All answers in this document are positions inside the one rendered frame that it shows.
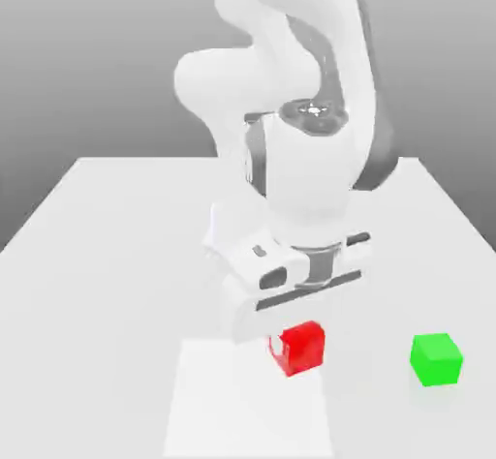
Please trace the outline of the small green cube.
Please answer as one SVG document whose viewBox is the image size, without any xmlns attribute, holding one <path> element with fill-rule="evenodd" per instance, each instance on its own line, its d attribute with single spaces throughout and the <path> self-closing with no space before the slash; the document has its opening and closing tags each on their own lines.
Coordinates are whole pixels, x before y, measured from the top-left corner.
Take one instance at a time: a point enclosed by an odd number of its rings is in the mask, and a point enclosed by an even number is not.
<svg viewBox="0 0 496 459">
<path fill-rule="evenodd" d="M 423 386 L 458 382 L 464 356 L 447 333 L 427 333 L 413 338 L 410 364 Z"/>
</svg>

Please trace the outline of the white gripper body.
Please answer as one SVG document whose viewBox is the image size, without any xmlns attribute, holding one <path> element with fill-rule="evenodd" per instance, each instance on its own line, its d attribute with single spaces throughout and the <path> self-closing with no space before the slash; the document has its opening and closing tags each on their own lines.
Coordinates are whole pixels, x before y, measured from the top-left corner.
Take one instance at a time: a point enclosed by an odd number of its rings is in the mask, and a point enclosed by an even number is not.
<svg viewBox="0 0 496 459">
<path fill-rule="evenodd" d="M 357 269 L 338 275 L 321 289 L 247 297 L 232 309 L 231 338 L 237 344 L 245 343 L 307 321 L 322 320 L 333 296 L 353 289 L 362 277 L 362 271 Z"/>
</svg>

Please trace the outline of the small red cube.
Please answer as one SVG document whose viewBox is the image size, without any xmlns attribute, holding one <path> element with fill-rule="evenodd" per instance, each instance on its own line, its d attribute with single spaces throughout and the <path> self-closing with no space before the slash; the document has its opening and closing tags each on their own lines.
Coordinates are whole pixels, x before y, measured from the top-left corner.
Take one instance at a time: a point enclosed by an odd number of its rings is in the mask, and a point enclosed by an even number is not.
<svg viewBox="0 0 496 459">
<path fill-rule="evenodd" d="M 287 328 L 282 333 L 288 345 L 288 353 L 286 355 L 273 355 L 270 349 L 269 351 L 287 377 L 292 377 L 323 364 L 326 333 L 317 322 L 306 321 Z"/>
</svg>

